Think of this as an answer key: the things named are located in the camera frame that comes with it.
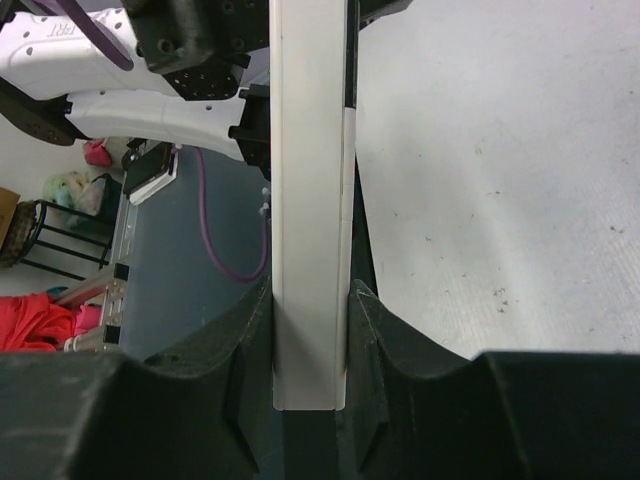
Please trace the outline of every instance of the cable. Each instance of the cable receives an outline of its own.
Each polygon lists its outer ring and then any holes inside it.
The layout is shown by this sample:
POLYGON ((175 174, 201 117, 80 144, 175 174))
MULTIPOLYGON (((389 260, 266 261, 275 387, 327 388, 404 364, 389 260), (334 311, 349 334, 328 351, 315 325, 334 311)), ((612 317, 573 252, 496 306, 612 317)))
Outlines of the cable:
MULTIPOLYGON (((51 2, 39 0, 38 3, 49 7, 51 2)), ((111 32, 104 26, 96 24, 76 0, 55 0, 55 3, 105 57, 126 72, 133 70, 133 60, 126 54, 124 47, 119 45, 115 36, 109 35, 111 32)))
POLYGON ((199 189, 198 189, 198 204, 200 211, 200 232, 202 233, 202 240, 204 242, 204 246, 207 249, 207 253, 211 258, 213 264, 224 273, 227 277, 235 280, 240 283, 251 283, 262 275, 264 269, 267 266, 267 261, 269 259, 269 219, 268 219, 268 208, 263 205, 260 209, 260 213, 263 217, 262 222, 262 257, 260 258, 260 263, 258 264, 258 268, 250 275, 243 276, 233 272, 230 268, 228 268, 220 257, 216 253, 215 248, 213 247, 213 242, 211 241, 211 236, 209 235, 209 226, 207 223, 207 179, 206 172, 204 168, 204 157, 202 155, 202 150, 198 147, 194 147, 196 151, 196 159, 198 161, 198 172, 200 174, 199 178, 199 189))

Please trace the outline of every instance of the black bolt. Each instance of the black bolt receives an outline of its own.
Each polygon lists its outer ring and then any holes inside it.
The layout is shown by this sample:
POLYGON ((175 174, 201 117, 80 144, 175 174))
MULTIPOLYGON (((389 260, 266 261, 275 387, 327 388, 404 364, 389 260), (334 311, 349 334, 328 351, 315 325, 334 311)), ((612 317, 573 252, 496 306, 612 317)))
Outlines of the black bolt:
POLYGON ((244 45, 244 40, 242 40, 240 37, 236 37, 231 40, 231 47, 238 52, 244 50, 244 45))

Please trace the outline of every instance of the white floor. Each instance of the white floor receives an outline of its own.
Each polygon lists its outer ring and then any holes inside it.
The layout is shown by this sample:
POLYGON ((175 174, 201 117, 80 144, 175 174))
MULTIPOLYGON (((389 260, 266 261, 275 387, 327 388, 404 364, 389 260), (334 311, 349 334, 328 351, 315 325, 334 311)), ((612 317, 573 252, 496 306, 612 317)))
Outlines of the white floor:
POLYGON ((361 35, 380 295, 432 339, 640 350, 640 3, 415 0, 361 35))
MULTIPOLYGON (((53 174, 73 170, 87 170, 80 146, 56 147, 36 141, 13 127, 0 116, 0 187, 19 193, 22 200, 42 197, 42 186, 53 174)), ((94 266, 84 261, 52 254, 50 250, 35 247, 30 258, 43 263, 66 267, 79 275, 93 272, 94 266)), ((26 265, 0 269, 0 295, 26 295, 41 292, 58 285, 75 283, 58 275, 26 265)))

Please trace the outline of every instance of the cardboard box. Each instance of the cardboard box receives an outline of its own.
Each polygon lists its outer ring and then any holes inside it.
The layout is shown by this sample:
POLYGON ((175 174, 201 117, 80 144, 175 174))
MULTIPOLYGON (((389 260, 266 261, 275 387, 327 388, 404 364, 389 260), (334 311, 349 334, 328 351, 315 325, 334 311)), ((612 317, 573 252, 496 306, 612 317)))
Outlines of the cardboard box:
POLYGON ((11 219, 13 218, 19 201, 20 195, 0 187, 0 249, 2 249, 4 239, 9 232, 11 219))

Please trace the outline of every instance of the white rectangular bar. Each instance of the white rectangular bar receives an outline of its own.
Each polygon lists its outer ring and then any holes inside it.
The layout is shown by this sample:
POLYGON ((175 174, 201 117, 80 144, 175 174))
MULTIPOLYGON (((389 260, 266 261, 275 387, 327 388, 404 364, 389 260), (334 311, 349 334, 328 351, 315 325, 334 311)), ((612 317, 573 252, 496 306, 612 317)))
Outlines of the white rectangular bar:
POLYGON ((271 0, 274 406, 344 406, 353 172, 347 0, 271 0))

